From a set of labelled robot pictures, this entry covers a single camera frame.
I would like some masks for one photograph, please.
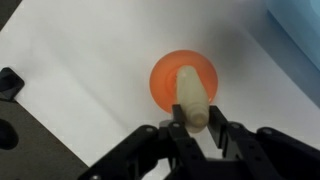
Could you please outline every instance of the white surface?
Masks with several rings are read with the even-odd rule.
[[[229,120],[319,148],[319,108],[243,28],[242,14],[265,13],[258,0],[24,0],[0,33],[0,68],[23,77],[18,102],[88,165],[138,126],[170,117],[148,80],[157,60],[178,49],[212,60],[214,104]],[[195,137],[207,156],[217,154],[207,131]]]

